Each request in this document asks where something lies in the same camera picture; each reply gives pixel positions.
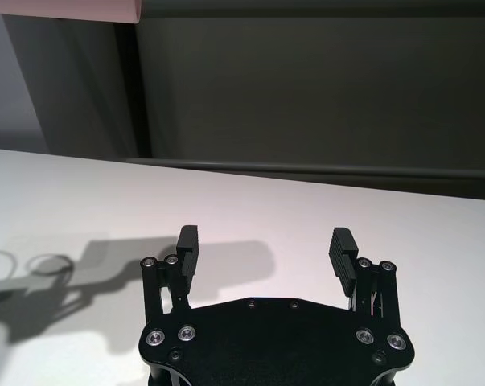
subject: bolt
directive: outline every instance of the bolt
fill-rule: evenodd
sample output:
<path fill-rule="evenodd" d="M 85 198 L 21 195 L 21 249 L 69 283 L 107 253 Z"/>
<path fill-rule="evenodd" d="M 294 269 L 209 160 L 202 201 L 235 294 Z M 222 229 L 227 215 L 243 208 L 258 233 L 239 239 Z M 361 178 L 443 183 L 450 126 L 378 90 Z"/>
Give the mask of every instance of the bolt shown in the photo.
<path fill-rule="evenodd" d="M 146 257 L 144 260 L 142 260 L 142 265 L 145 267 L 151 267 L 154 265 L 154 258 L 153 257 Z"/>
<path fill-rule="evenodd" d="M 171 352 L 169 353 L 169 358 L 171 358 L 172 361 L 177 362 L 181 359 L 181 351 L 178 348 L 171 350 Z"/>
<path fill-rule="evenodd" d="M 178 262 L 178 257 L 169 256 L 165 261 L 167 264 L 176 264 Z"/>
<path fill-rule="evenodd" d="M 164 339 L 165 339 L 165 334 L 163 333 L 163 331 L 153 330 L 147 335 L 146 342 L 150 346 L 158 346 L 162 344 Z"/>
<path fill-rule="evenodd" d="M 371 359 L 378 366 L 383 366 L 387 363 L 387 358 L 385 358 L 385 354 L 381 351 L 373 352 Z"/>
<path fill-rule="evenodd" d="M 370 331 L 358 330 L 355 335 L 359 342 L 363 344 L 371 344 L 374 342 L 374 337 L 372 336 Z"/>
<path fill-rule="evenodd" d="M 381 268 L 385 269 L 386 271 L 393 271 L 394 269 L 396 269 L 394 264 L 390 261 L 384 261 L 383 263 L 381 263 Z"/>
<path fill-rule="evenodd" d="M 192 326 L 183 326 L 178 331 L 178 338 L 184 342 L 193 340 L 195 337 L 195 328 Z"/>
<path fill-rule="evenodd" d="M 388 345 L 396 350 L 406 349 L 406 341 L 398 334 L 391 334 L 387 337 Z"/>
<path fill-rule="evenodd" d="M 371 266 L 371 261 L 369 261 L 365 257 L 362 257 L 361 259 L 358 259 L 358 264 L 362 268 L 367 268 L 367 267 L 370 267 Z"/>

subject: black mounting plate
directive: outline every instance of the black mounting plate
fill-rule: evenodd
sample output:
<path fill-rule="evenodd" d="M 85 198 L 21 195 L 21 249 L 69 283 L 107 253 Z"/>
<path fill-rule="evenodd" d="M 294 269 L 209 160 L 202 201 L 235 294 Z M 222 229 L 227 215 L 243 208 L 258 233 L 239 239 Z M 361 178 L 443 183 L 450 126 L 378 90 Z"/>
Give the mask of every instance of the black mounting plate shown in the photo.
<path fill-rule="evenodd" d="M 179 340 L 183 326 L 194 327 L 191 341 Z M 371 344 L 356 338 L 360 329 L 372 332 Z M 158 346 L 146 343 L 154 330 L 165 331 Z M 391 347 L 390 334 L 403 337 L 406 348 Z M 148 322 L 139 350 L 151 369 L 149 385 L 160 384 L 162 369 L 193 386 L 369 386 L 387 378 L 392 384 L 414 357 L 408 335 L 394 322 L 292 298 L 247 298 L 164 314 Z"/>

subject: gray wall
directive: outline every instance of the gray wall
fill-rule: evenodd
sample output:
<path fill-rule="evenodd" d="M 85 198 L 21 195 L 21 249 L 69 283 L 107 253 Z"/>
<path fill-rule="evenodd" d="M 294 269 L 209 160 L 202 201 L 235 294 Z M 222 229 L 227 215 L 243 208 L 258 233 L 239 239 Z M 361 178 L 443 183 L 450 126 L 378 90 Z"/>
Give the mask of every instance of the gray wall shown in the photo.
<path fill-rule="evenodd" d="M 0 149 L 46 153 L 35 109 L 0 16 Z"/>
<path fill-rule="evenodd" d="M 138 25 L 159 157 L 485 168 L 485 18 Z"/>
<path fill-rule="evenodd" d="M 136 154 L 112 23 L 5 17 L 53 154 Z"/>

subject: white table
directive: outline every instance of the white table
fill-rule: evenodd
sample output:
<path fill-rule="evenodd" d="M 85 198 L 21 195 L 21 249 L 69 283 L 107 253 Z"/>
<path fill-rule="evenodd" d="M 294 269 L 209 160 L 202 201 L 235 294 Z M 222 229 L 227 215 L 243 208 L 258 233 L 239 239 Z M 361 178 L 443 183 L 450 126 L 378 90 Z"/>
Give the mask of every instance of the white table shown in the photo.
<path fill-rule="evenodd" d="M 0 150 L 0 386 L 147 384 L 138 261 L 184 224 L 199 225 L 192 306 L 345 308 L 327 248 L 350 228 L 361 256 L 398 266 L 416 350 L 398 386 L 485 385 L 485 201 Z M 69 261 L 65 281 L 30 274 Z"/>

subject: screw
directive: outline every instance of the screw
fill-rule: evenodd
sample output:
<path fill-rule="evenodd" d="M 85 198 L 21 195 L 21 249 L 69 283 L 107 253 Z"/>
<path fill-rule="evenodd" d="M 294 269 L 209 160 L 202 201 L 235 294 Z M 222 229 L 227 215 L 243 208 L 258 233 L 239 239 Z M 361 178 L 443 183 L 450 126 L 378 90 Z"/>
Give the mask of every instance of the screw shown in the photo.
<path fill-rule="evenodd" d="M 385 354 L 381 351 L 373 352 L 371 359 L 378 366 L 383 366 L 387 363 L 387 358 L 385 358 Z"/>
<path fill-rule="evenodd" d="M 394 264 L 390 261 L 384 261 L 383 263 L 381 263 L 381 268 L 385 269 L 386 271 L 393 271 L 394 269 L 396 269 Z"/>
<path fill-rule="evenodd" d="M 195 328 L 192 326 L 183 326 L 178 331 L 178 338 L 184 342 L 193 340 L 195 337 Z"/>
<path fill-rule="evenodd" d="M 153 330 L 147 335 L 146 342 L 150 346 L 158 346 L 162 344 L 164 339 L 165 339 L 165 334 L 163 333 L 163 331 Z"/>
<path fill-rule="evenodd" d="M 151 267 L 154 265 L 154 258 L 153 257 L 146 257 L 144 260 L 142 260 L 142 265 L 145 267 Z"/>
<path fill-rule="evenodd" d="M 172 361 L 177 362 L 181 359 L 181 351 L 178 348 L 171 350 L 169 353 L 169 358 L 171 358 Z"/>
<path fill-rule="evenodd" d="M 178 257 L 169 256 L 165 261 L 167 264 L 176 264 L 178 262 Z"/>
<path fill-rule="evenodd" d="M 398 334 L 391 334 L 387 337 L 388 345 L 396 350 L 406 349 L 406 341 Z"/>
<path fill-rule="evenodd" d="M 362 268 L 367 268 L 367 267 L 370 267 L 371 266 L 371 261 L 369 261 L 365 257 L 362 257 L 361 259 L 358 259 L 358 264 Z"/>
<path fill-rule="evenodd" d="M 359 342 L 363 344 L 371 344 L 374 342 L 374 337 L 372 336 L 370 331 L 358 330 L 355 335 Z"/>

